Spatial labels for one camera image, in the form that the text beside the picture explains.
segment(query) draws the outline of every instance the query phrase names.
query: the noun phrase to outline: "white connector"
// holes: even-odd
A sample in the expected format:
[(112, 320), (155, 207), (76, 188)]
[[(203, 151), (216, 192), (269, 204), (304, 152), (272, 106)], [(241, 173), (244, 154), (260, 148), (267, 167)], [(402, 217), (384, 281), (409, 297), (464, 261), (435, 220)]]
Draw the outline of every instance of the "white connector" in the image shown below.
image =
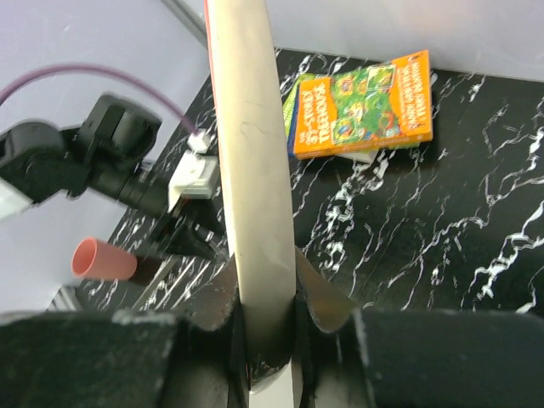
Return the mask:
[(179, 197), (210, 199), (219, 180), (219, 161), (215, 156), (198, 156), (187, 150), (181, 157), (168, 183), (168, 211), (172, 211)]
[(210, 148), (212, 141), (210, 135), (205, 129), (198, 129), (195, 133), (192, 133), (187, 140), (187, 145), (195, 153), (204, 154)]

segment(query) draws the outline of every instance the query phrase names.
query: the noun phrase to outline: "long white object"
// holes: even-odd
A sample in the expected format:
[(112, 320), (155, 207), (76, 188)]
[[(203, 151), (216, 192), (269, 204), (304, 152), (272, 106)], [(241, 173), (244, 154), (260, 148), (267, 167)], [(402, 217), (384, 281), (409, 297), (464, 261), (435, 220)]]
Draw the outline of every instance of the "long white object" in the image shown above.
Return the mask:
[(250, 361), (287, 338), (295, 244), (285, 124), (264, 0), (205, 0), (229, 251)]

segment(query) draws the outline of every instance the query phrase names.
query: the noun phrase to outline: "robotic arm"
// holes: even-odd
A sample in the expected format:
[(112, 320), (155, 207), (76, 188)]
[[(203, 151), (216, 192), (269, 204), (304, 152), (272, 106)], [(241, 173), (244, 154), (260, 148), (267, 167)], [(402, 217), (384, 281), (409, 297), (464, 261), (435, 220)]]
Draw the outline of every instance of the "robotic arm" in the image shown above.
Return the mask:
[(60, 191), (87, 188), (158, 218), (150, 247), (171, 255), (213, 258), (196, 226), (221, 234), (209, 200), (179, 199), (168, 211), (168, 180), (143, 162), (161, 120), (142, 107), (102, 95), (80, 127), (59, 130), (22, 122), (0, 136), (0, 218), (40, 205)]

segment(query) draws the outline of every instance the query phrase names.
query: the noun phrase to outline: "marble surface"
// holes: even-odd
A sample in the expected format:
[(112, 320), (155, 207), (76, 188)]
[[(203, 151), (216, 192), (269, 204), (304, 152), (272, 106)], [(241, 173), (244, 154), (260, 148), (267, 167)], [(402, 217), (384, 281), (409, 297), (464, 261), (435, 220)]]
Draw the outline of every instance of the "marble surface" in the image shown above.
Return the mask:
[[(304, 72), (370, 63), (277, 50), (281, 93)], [(296, 243), (367, 308), (544, 316), (544, 83), (439, 70), (432, 80), (432, 143), (384, 150), (370, 166), (338, 157), (291, 162)], [(209, 80), (188, 114), (216, 129)], [(186, 138), (176, 132), (162, 152), (156, 165), (165, 177)], [(221, 218), (220, 190), (215, 201)], [(129, 210), (111, 241), (134, 250), (152, 223)], [(145, 307), (175, 308), (221, 266), (184, 258)], [(86, 281), (78, 296), (85, 308), (107, 310), (129, 308), (142, 291)]]

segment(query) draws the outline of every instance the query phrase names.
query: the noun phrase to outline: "white wall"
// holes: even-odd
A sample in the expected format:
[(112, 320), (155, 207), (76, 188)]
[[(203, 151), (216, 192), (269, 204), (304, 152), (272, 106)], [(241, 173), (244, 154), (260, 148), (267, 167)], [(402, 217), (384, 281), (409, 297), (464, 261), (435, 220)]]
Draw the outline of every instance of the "white wall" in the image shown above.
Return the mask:
[[(185, 0), (203, 13), (203, 0)], [(267, 0), (275, 45), (544, 80), (542, 0)]]
[[(158, 0), (2, 0), (0, 87), (41, 65), (106, 64), (147, 81), (186, 109), (209, 75), (207, 51)], [(105, 91), (135, 99), (163, 118), (156, 157), (177, 122), (128, 85), (102, 77), (65, 75), (35, 82), (0, 110), (0, 130), (28, 117), (61, 127), (81, 123)], [(87, 192), (56, 196), (0, 224), (0, 313), (45, 309), (61, 283), (71, 282), (71, 254), (88, 235), (107, 239), (124, 207)]]

